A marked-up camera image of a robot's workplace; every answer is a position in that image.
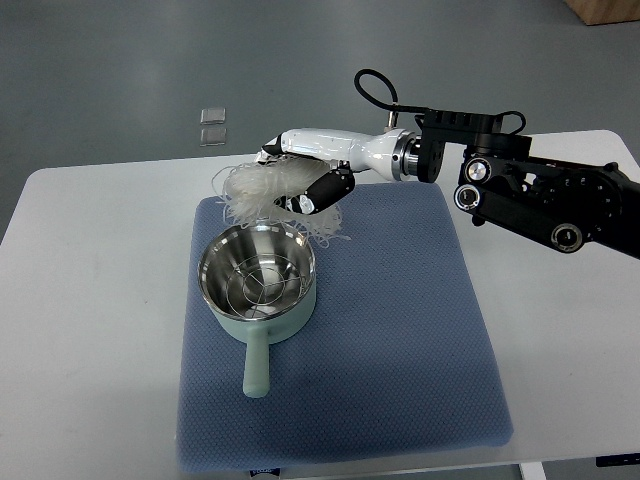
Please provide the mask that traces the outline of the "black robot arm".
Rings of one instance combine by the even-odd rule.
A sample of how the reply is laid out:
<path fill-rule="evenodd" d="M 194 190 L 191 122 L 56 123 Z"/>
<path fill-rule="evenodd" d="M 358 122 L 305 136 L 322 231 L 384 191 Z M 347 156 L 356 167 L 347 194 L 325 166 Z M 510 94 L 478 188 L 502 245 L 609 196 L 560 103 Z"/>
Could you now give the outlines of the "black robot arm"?
<path fill-rule="evenodd" d="M 639 185 L 617 163 L 584 165 L 531 155 L 532 140 L 502 130 L 503 114 L 421 108 L 416 159 L 403 171 L 436 180 L 447 144 L 463 146 L 453 200 L 476 226 L 491 223 L 561 253 L 596 242 L 639 255 Z"/>

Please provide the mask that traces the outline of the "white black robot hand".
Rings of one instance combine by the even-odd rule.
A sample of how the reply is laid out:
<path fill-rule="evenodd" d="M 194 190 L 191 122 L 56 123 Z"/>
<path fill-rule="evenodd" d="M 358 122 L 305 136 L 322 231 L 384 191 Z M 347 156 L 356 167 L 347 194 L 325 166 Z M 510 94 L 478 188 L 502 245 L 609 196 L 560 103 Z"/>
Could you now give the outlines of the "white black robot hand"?
<path fill-rule="evenodd" d="M 315 215 L 351 193 L 355 175 L 373 171 L 387 181 L 405 181 L 417 175 L 420 136 L 394 128 L 381 135 L 328 129 L 292 129 L 262 146 L 261 165 L 283 157 L 306 164 L 323 161 L 329 171 L 295 195 L 279 194 L 275 204 L 287 211 Z"/>

